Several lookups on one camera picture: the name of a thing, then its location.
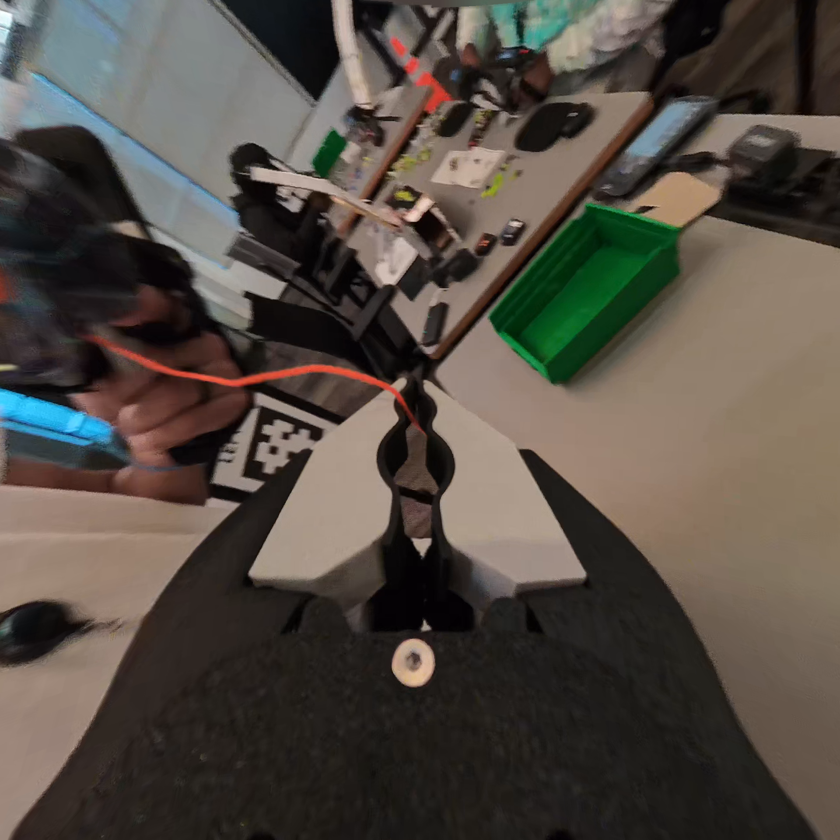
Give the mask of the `scattered small toy bricks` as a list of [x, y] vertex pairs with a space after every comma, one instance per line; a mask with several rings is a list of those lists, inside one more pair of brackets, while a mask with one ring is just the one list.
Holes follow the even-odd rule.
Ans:
[[394, 182], [415, 172], [418, 167], [430, 162], [434, 147], [424, 145], [401, 154], [385, 174], [386, 182]]

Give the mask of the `long cardboard strip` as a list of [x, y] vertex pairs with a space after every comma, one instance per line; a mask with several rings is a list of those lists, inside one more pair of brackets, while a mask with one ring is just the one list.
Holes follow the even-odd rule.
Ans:
[[366, 216], [376, 223], [397, 232], [402, 231], [403, 220], [388, 209], [379, 208], [366, 199], [361, 199], [329, 180], [292, 171], [273, 170], [261, 166], [250, 166], [247, 176], [252, 182], [287, 187], [293, 191], [309, 191], [330, 196], [334, 203], [342, 205], [358, 215]]

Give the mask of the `green plastic bin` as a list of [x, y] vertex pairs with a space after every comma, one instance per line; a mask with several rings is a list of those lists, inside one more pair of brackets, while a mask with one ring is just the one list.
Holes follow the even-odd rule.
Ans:
[[680, 232], [588, 203], [499, 300], [490, 324], [544, 379], [566, 383], [678, 276]]

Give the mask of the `person's left forearm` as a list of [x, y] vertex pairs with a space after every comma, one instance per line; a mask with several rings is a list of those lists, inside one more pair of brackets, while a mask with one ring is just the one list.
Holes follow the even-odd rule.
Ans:
[[12, 457], [5, 467], [2, 485], [70, 490], [93, 493], [122, 493], [131, 469], [76, 469]]

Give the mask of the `black box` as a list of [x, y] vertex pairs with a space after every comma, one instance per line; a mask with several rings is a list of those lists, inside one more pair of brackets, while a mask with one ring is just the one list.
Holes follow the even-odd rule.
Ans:
[[441, 288], [460, 282], [472, 275], [480, 265], [480, 258], [469, 248], [459, 248], [440, 262], [433, 273], [433, 283]]

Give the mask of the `grey table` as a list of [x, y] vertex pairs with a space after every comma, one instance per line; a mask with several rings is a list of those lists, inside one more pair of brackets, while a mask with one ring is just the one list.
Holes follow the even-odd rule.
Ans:
[[[510, 286], [653, 110], [653, 99], [643, 91], [577, 94], [556, 98], [555, 101], [588, 102], [596, 109], [596, 115], [590, 126], [576, 137], [560, 140], [538, 154], [520, 152], [513, 147], [526, 117], [510, 123], [496, 119], [482, 147], [505, 151], [507, 158], [482, 188], [435, 185], [429, 181], [447, 152], [467, 150], [473, 123], [470, 120], [456, 136], [435, 140], [430, 162], [418, 167], [411, 175], [387, 182], [375, 195], [375, 207], [384, 206], [385, 199], [397, 184], [408, 185], [430, 195], [462, 238], [462, 248], [473, 249], [482, 233], [500, 236], [511, 218], [517, 217], [527, 223], [526, 231], [515, 246], [503, 247], [497, 242], [488, 256], [480, 258], [480, 265], [472, 275], [453, 283], [443, 293], [442, 299], [447, 302], [449, 310], [444, 335], [438, 346], [425, 349], [419, 346], [427, 310], [435, 292], [434, 284], [426, 282], [414, 298], [407, 297], [400, 290], [393, 291], [384, 307], [395, 314], [420, 352], [430, 355], [435, 361], [444, 359], [486, 313], [490, 304]], [[493, 175], [508, 167], [522, 170], [521, 178], [505, 186], [496, 196], [482, 199], [480, 194]], [[445, 253], [445, 257], [456, 249]]]

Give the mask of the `white instruction sheet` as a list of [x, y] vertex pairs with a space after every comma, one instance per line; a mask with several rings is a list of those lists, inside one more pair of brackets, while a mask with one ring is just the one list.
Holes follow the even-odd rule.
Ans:
[[504, 150], [489, 150], [480, 147], [453, 150], [444, 155], [429, 181], [439, 186], [482, 188], [507, 156], [508, 153]]

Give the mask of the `open cardboard box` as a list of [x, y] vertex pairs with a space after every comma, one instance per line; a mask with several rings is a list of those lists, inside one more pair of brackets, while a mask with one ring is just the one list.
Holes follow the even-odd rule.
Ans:
[[438, 203], [425, 192], [397, 184], [385, 199], [396, 221], [396, 232], [425, 260], [443, 257], [462, 238]]

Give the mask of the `black boxy device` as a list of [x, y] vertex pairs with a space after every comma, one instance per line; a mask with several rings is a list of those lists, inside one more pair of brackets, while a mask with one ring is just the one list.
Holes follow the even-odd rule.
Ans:
[[742, 179], [781, 181], [794, 171], [801, 143], [798, 132], [756, 124], [729, 146], [726, 163]]

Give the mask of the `black office chair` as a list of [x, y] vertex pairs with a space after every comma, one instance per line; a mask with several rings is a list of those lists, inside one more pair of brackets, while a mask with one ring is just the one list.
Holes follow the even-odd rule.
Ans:
[[[237, 192], [232, 197], [239, 226], [259, 245], [297, 263], [304, 280], [315, 281], [327, 230], [322, 218], [332, 200], [312, 192], [301, 210], [290, 211], [278, 197], [277, 185], [256, 182], [253, 168], [278, 172], [268, 151], [257, 143], [242, 143], [229, 155], [230, 174]], [[333, 309], [315, 308], [280, 299], [251, 296], [250, 330], [263, 339], [301, 350], [327, 354], [369, 375], [396, 378], [415, 369], [422, 354], [396, 315], [383, 307], [362, 329]]]

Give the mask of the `green base plate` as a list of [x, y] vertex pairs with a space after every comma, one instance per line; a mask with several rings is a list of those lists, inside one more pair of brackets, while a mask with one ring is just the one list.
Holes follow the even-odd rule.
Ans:
[[316, 176], [327, 179], [347, 144], [348, 141], [339, 131], [330, 129], [311, 159], [311, 171]]

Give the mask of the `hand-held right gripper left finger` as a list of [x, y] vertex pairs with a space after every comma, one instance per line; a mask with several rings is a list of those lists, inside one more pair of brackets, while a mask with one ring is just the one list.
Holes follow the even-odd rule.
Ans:
[[395, 480], [408, 424], [383, 391], [315, 446], [248, 571], [254, 585], [330, 600], [356, 629], [421, 627], [422, 562]]

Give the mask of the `person's left hand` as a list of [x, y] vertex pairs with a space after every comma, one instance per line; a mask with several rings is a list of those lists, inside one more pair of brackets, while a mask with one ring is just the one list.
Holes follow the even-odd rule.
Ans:
[[[121, 328], [147, 324], [181, 332], [189, 312], [173, 296], [141, 286], [138, 308]], [[224, 341], [210, 332], [164, 348], [140, 343], [136, 352], [173, 370], [218, 378], [240, 376]], [[109, 422], [128, 446], [131, 461], [116, 471], [72, 470], [66, 488], [202, 506], [207, 500], [205, 467], [179, 466], [171, 452], [205, 434], [217, 433], [249, 409], [242, 389], [193, 381], [148, 369], [110, 373], [73, 396], [80, 410]]]

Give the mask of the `black tablet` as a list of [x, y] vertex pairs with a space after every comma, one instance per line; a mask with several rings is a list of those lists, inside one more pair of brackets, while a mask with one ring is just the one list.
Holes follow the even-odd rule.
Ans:
[[719, 100], [712, 97], [670, 99], [604, 172], [594, 194], [607, 200], [629, 197], [717, 114], [718, 106]]

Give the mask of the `black white marker sheet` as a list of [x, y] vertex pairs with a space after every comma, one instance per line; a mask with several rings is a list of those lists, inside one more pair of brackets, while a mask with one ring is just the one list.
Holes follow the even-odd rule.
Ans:
[[206, 504], [231, 509], [242, 503], [343, 421], [342, 415], [300, 397], [256, 388], [249, 413], [216, 456]]

